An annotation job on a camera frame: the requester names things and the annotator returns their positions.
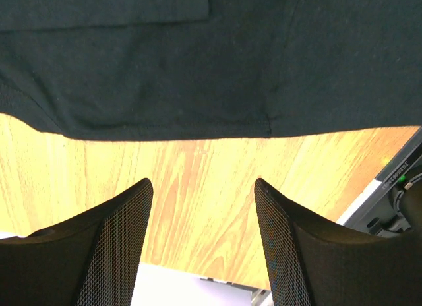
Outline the black t shirt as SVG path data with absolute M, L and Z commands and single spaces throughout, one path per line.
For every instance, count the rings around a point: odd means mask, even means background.
M 80 140 L 421 124 L 421 0 L 1 0 L 1 112 Z

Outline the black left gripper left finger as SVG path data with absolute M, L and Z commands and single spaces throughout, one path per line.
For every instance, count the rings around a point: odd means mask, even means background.
M 130 305 L 152 208 L 142 179 L 27 237 L 1 240 L 2 305 Z

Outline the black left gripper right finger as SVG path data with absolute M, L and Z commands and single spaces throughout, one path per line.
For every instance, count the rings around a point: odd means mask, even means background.
M 275 305 L 420 305 L 421 185 L 400 210 L 411 228 L 395 237 L 336 224 L 263 179 L 256 212 Z

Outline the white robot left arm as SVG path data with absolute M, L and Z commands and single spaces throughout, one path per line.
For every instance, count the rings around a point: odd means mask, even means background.
M 421 133 L 397 163 L 339 224 L 256 181 L 273 304 L 421 304 Z M 1 304 L 130 305 L 153 194 L 143 179 L 64 222 L 2 239 Z

